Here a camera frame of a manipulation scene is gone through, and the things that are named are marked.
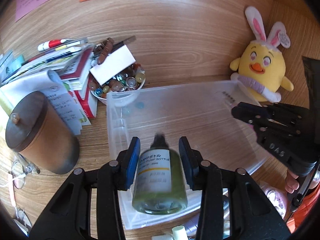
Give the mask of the right hand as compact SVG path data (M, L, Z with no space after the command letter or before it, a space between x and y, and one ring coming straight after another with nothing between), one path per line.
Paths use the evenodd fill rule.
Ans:
M299 182L297 181L298 176L292 173L290 170L287 170L286 178L285 178L285 190L287 193L294 193L297 189L299 189Z

